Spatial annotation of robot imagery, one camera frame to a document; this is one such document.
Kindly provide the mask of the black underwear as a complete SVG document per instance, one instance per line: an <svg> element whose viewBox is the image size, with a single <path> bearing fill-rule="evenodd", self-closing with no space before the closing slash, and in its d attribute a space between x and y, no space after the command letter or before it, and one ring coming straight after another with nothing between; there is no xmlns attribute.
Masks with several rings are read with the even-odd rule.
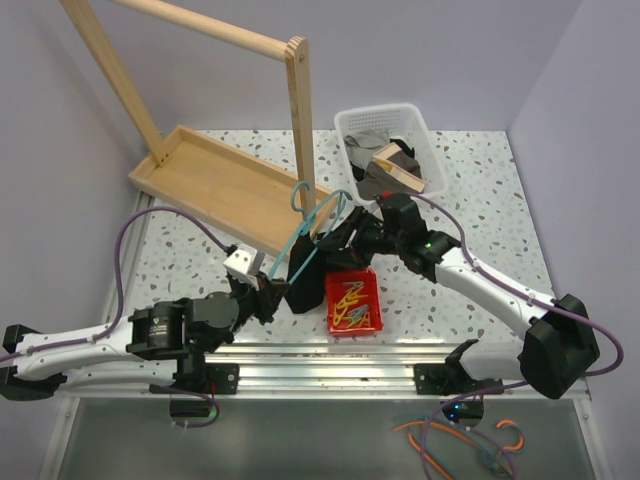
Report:
<svg viewBox="0 0 640 480"><path fill-rule="evenodd" d="M319 307L325 298L327 255L316 248L309 234L299 236L289 255L285 300L294 314Z"/></svg>

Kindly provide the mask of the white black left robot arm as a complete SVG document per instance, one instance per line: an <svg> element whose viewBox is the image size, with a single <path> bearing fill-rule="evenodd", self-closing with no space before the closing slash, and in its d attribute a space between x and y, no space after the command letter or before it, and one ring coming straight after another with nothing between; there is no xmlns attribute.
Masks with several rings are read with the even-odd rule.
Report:
<svg viewBox="0 0 640 480"><path fill-rule="evenodd" d="M146 384L152 392L207 394L215 381L206 357L234 341L251 319L270 323L289 284L259 275L256 285L230 279L229 292L161 301L104 325L43 334L6 328L1 395L37 401L59 390Z"/></svg>

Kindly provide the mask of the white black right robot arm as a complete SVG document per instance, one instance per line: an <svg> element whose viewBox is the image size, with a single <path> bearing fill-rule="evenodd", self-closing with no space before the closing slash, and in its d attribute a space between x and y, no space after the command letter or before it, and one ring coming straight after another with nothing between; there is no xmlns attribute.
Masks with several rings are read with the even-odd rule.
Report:
<svg viewBox="0 0 640 480"><path fill-rule="evenodd" d="M377 199L380 212L358 207L319 242L332 269L360 269L374 255L394 255L412 273L453 290L505 324L518 343L468 340L425 375L436 395L469 392L524 381L559 399L598 360L584 303L528 289L490 268L465 248L460 237L428 228L414 199L403 193Z"/></svg>

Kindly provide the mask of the teal plastic clothes hanger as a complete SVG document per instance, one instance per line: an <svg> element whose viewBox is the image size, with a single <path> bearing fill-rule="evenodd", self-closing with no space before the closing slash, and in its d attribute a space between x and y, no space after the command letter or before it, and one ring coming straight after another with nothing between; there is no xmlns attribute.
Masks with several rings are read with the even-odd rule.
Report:
<svg viewBox="0 0 640 480"><path fill-rule="evenodd" d="M290 196L290 206L294 212L302 215L301 223L293 231L290 238L285 243L283 249L275 258L267 278L274 280L280 265L287 260L292 265L291 250L300 238L309 237L311 239L311 252L303 255L302 264L294 268L294 273L289 284L293 284L304 273L316 254L319 252L319 243L316 240L318 233L331 233L337 225L338 220L342 217L346 205L353 200L352 195L344 189L338 189L329 193L321 200L312 210L306 212L302 206L297 204L297 199L302 197L300 190L304 193L310 193L310 184L306 181L299 181L293 188Z"/></svg>

